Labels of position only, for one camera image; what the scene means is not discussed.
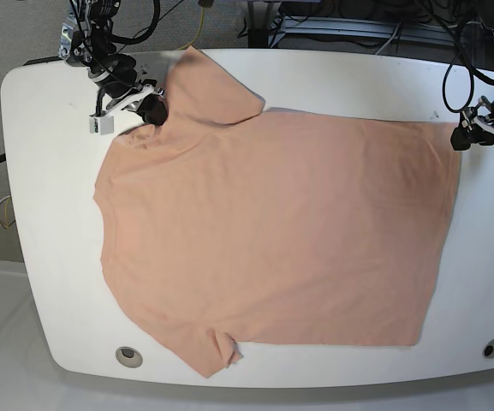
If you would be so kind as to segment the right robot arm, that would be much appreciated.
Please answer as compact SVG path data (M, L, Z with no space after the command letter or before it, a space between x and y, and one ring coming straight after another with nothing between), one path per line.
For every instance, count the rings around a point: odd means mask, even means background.
M71 67L87 68L89 79L98 87L95 110L89 116L92 134L114 132L114 116L129 111L143 122L161 126L167 119L164 89L136 69L136 60L117 50L118 45L137 45L149 39L160 18L160 2L153 3L150 25L138 37L113 33L113 18L119 1L71 1L62 24L59 57Z

